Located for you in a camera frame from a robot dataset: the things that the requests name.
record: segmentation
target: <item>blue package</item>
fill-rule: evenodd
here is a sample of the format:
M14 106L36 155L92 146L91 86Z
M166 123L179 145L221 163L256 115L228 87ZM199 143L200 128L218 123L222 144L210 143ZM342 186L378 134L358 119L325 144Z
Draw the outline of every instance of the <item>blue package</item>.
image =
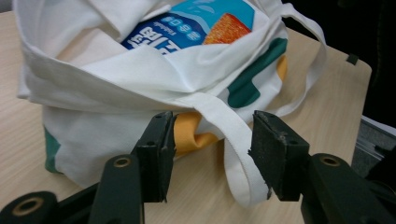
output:
M202 45L212 27L224 14L231 14L252 29L254 9L243 0L187 0L136 25L121 42L127 49L149 45L168 54Z

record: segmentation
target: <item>orange biscuit image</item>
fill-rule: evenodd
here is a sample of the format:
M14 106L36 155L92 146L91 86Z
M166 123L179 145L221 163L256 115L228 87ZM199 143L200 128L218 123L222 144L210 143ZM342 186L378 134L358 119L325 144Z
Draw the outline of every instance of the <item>orange biscuit image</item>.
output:
M250 32L234 15L226 13L212 27L203 44L231 44Z

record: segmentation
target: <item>black mechanical part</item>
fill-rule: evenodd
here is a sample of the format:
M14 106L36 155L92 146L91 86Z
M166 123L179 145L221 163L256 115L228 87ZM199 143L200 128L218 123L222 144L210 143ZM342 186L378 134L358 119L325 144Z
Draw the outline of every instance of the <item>black mechanical part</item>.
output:
M93 201L89 224L144 223L139 159L120 155L107 161Z
M154 116L131 154L107 161L99 183L59 203L47 191L23 195L0 212L0 223L144 223L144 203L166 199L176 153L175 119L170 111Z
M393 191L361 178L334 155L310 156L309 145L277 116L256 111L253 117L248 154L280 201L303 194L305 223L396 223Z
M155 116L137 141L133 154L140 160L143 201L166 201L175 157L174 124L172 112Z
M301 167L309 144L277 116L255 111L249 155L280 201L300 199Z

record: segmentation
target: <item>screw hole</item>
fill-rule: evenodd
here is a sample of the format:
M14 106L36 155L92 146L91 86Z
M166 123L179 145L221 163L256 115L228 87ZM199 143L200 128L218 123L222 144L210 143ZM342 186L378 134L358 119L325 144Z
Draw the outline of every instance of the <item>screw hole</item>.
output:
M117 168L122 168L131 164L131 162L131 159L122 157L114 161L114 166Z
M329 166L339 166L340 162L333 157L320 157L321 162Z
M23 202L19 203L15 208L12 210L12 214L16 217L23 217L33 213L43 204L44 200L39 197L33 197L24 200Z

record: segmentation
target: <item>dark background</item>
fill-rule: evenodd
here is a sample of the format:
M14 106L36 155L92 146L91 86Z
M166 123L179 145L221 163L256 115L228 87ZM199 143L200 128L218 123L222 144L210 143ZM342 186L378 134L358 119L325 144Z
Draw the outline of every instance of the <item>dark background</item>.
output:
M396 128L396 94L393 63L396 0L282 0L292 3L306 17L316 21L328 46L357 55L372 69L363 115ZM305 35L303 26L293 19L286 25Z

